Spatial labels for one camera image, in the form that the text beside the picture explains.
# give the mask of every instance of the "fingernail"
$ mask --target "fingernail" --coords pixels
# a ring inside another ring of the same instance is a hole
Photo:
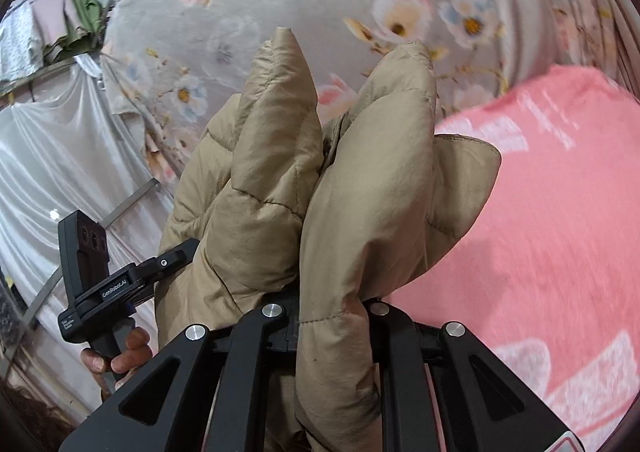
[[[91,362],[94,369],[97,371],[101,371],[104,368],[104,358],[100,358],[100,356],[96,356]]]

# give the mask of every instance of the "silver bolt head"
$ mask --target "silver bolt head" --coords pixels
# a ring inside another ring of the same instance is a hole
[[[465,326],[463,326],[460,322],[449,322],[445,326],[446,332],[449,336],[452,337],[461,337],[466,333]]]
[[[262,308],[262,314],[267,318],[276,318],[282,314],[282,306],[279,304],[267,304]]]
[[[376,302],[375,304],[371,304],[369,306],[369,311],[373,315],[383,317],[384,315],[389,314],[389,306],[384,304],[383,302]]]
[[[203,326],[199,324],[195,324],[193,326],[187,327],[184,334],[190,340],[200,340],[205,335],[206,332],[207,331]]]

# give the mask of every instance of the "human hand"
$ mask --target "human hand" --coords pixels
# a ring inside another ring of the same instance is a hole
[[[151,348],[148,345],[149,340],[149,333],[142,327],[136,327],[125,339],[127,350],[113,358],[110,365],[103,356],[100,356],[94,350],[90,348],[82,350],[80,359],[84,366],[93,374],[96,383],[102,389],[103,398],[109,395],[109,388],[102,375],[109,370],[120,374],[126,373],[127,375],[124,378],[116,382],[116,389],[120,388],[136,373],[138,367],[143,366],[153,357]]]

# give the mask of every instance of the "quilted fabric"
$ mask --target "quilted fabric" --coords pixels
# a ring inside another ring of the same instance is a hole
[[[161,249],[201,243],[156,290],[161,345],[189,324],[234,324],[300,278],[296,375],[272,375],[265,450],[382,449],[362,301],[445,255],[500,164],[487,143],[434,136],[434,96],[428,50],[406,44],[321,131],[300,47],[278,29],[180,179]]]

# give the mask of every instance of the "white sheet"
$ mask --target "white sheet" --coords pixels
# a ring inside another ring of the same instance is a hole
[[[95,80],[78,67],[70,80],[58,98],[0,112],[0,265],[28,303],[60,264],[58,220],[76,209],[102,219],[151,177],[138,144],[121,118],[108,112]],[[108,229],[112,272],[157,255],[171,207],[167,191],[152,190]],[[92,389],[74,388],[82,383],[77,375],[88,372],[78,356],[84,345],[60,338],[57,316],[65,307],[60,282],[38,320],[72,358],[56,359],[65,364],[65,371],[56,371],[61,382],[96,406]],[[155,346],[152,304],[141,306],[136,318]]]

